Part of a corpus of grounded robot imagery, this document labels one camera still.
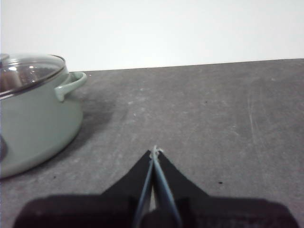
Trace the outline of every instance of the white wall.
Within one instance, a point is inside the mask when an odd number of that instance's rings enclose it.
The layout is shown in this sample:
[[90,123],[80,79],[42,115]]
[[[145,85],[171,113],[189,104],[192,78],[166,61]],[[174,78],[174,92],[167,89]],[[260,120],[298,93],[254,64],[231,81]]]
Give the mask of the white wall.
[[70,71],[304,57],[304,0],[2,0],[1,52]]

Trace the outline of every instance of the gray countertop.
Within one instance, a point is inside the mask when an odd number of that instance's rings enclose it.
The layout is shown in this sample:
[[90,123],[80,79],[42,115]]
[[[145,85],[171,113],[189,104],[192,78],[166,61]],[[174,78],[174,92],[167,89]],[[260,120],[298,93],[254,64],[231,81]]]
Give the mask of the gray countertop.
[[304,227],[304,59],[87,74],[76,138],[1,181],[2,228],[33,198],[103,192],[155,144],[208,194],[281,202]]

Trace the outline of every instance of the side handle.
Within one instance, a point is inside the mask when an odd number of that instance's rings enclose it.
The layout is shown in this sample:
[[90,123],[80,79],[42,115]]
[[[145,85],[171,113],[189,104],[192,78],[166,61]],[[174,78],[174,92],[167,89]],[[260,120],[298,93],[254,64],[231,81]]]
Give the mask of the side handle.
[[63,102],[65,95],[79,88],[87,81],[87,75],[83,72],[70,73],[67,79],[55,88],[55,94],[60,102]]

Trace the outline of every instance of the green pot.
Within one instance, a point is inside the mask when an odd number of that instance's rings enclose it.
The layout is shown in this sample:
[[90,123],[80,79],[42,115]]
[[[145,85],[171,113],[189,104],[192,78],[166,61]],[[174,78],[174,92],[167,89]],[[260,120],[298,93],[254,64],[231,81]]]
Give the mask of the green pot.
[[1,56],[1,178],[42,163],[75,137],[83,113],[70,92],[86,80],[61,57]]

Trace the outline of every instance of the cooking pot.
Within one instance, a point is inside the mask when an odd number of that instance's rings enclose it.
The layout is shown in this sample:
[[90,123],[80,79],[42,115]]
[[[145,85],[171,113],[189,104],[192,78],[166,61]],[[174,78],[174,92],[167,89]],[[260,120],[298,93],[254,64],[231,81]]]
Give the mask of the cooking pot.
[[1,54],[0,176],[32,168],[63,149],[83,118],[73,90],[87,76],[52,55]]

